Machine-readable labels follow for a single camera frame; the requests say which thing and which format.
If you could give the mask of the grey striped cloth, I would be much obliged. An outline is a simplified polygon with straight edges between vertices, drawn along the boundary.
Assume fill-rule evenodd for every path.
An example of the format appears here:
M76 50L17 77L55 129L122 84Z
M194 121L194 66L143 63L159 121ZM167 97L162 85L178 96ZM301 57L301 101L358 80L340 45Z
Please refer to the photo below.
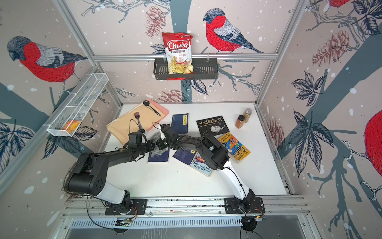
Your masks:
M161 135L161 132L156 132L154 133L151 138L150 138L153 143L154 143L154 148L159 148L158 146L158 141L160 141L162 139L162 135Z

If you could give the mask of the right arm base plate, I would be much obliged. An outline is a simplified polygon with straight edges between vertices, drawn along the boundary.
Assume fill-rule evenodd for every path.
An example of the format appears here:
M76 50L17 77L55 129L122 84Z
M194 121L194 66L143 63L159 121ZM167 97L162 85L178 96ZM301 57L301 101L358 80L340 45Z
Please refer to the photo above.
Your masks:
M263 199L258 197L251 202L236 197L224 198L222 206L227 214L264 214L266 212Z

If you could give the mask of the dark blue book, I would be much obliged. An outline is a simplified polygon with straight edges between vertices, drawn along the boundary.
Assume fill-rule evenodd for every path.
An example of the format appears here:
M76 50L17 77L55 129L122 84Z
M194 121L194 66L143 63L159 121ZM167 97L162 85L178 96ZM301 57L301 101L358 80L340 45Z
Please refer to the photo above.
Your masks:
M149 152L148 163L164 163L169 161L169 148L162 144L154 141L154 149Z
M190 166L194 157L195 157L196 151L195 150L181 150L178 149L174 155L173 158L177 159L178 161L184 163L187 166Z

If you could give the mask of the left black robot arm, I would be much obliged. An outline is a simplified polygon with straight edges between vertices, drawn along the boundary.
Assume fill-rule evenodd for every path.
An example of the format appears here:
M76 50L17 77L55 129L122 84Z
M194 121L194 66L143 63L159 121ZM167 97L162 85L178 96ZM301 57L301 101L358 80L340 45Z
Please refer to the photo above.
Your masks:
M155 143L141 132L129 135L129 141L114 151L83 153L68 173L64 189L75 195L87 195L109 202L122 204L127 193L107 181L108 169L119 164L137 161L153 151Z

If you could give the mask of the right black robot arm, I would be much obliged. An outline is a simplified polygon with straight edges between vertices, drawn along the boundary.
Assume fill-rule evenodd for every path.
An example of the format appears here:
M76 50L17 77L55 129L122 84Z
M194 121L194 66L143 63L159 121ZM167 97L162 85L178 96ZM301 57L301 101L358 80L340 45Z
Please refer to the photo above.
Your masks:
M224 176L226 183L234 192L234 205L230 203L226 209L237 213L254 213L255 193L250 189L234 170L229 152L213 135L208 134L201 137L179 135L174 132L169 124L160 125L163 138L157 141L160 149L169 147L173 150L195 150L212 170L219 171Z

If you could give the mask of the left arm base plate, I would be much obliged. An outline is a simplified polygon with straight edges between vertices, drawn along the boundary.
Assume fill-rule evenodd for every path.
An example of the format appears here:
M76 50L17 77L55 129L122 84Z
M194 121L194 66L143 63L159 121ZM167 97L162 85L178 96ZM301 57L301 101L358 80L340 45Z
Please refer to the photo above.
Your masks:
M104 214L106 216L144 215L147 202L147 199L126 199L121 204L109 204Z

